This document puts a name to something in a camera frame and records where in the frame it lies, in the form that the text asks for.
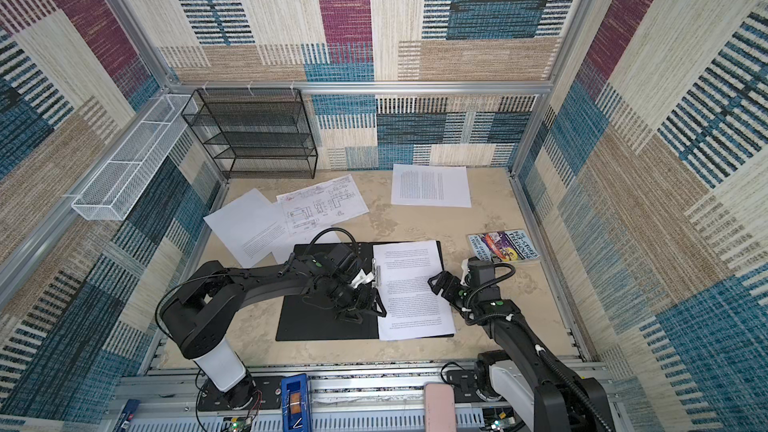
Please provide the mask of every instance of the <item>book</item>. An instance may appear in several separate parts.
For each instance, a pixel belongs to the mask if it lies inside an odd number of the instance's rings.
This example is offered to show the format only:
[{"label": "book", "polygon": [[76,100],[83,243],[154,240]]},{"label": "book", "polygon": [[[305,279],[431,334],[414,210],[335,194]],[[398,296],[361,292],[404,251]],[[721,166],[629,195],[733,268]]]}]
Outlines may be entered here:
[{"label": "book", "polygon": [[498,264],[539,258],[524,230],[504,230],[467,235],[477,258]]}]

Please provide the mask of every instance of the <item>white wire basket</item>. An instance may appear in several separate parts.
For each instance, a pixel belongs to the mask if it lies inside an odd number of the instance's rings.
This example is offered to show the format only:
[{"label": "white wire basket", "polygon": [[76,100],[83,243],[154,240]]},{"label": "white wire basket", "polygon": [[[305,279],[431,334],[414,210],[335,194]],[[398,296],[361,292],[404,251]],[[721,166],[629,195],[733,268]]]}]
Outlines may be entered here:
[{"label": "white wire basket", "polygon": [[72,208],[86,220],[125,220],[187,124],[187,95],[166,94],[91,179]]}]

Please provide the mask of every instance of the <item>white paper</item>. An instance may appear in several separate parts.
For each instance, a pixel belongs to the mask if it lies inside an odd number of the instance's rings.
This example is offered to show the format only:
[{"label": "white paper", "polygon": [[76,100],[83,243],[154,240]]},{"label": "white paper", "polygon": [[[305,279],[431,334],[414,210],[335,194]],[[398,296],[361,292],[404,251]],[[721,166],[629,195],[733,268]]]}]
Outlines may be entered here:
[{"label": "white paper", "polygon": [[[272,245],[272,255],[275,256],[275,260],[278,264],[282,264],[288,260],[288,257],[293,252],[294,245],[309,244],[318,232],[320,232],[320,230],[297,235],[287,235]],[[338,234],[335,232],[328,232],[318,238],[316,244],[338,244],[339,242],[341,242],[341,240],[339,239]]]},{"label": "white paper", "polygon": [[241,267],[253,267],[288,236],[283,209],[256,189],[236,198],[205,221]]},{"label": "white paper", "polygon": [[381,268],[378,288],[387,310],[379,317],[380,340],[456,333],[451,306],[427,284],[442,270],[437,242],[374,245],[373,257]]},{"label": "white paper", "polygon": [[334,178],[277,197],[288,232],[319,231],[324,227],[368,213],[352,176]]},{"label": "white paper", "polygon": [[392,167],[392,204],[396,206],[472,207],[466,167]]}]

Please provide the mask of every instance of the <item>wire mesh file organizer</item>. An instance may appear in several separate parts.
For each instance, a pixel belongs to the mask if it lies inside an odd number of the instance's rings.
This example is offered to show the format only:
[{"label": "wire mesh file organizer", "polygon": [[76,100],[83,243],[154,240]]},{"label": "wire mesh file organizer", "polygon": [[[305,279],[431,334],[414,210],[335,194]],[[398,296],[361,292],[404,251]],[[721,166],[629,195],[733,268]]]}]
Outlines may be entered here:
[{"label": "wire mesh file organizer", "polygon": [[125,220],[187,128],[188,95],[166,94],[152,106],[112,157],[72,202],[86,220]]},{"label": "wire mesh file organizer", "polygon": [[317,147],[301,92],[198,89],[182,114],[227,178],[314,178]]}]

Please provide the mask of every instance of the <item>black mesh shelf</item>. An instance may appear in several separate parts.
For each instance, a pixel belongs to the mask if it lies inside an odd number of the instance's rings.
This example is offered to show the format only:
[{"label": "black mesh shelf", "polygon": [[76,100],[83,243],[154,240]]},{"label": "black mesh shelf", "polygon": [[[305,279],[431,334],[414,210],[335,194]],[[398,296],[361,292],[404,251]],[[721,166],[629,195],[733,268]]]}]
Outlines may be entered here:
[{"label": "black mesh shelf", "polygon": [[315,176],[317,147],[298,90],[196,90],[182,116],[227,178]]}]

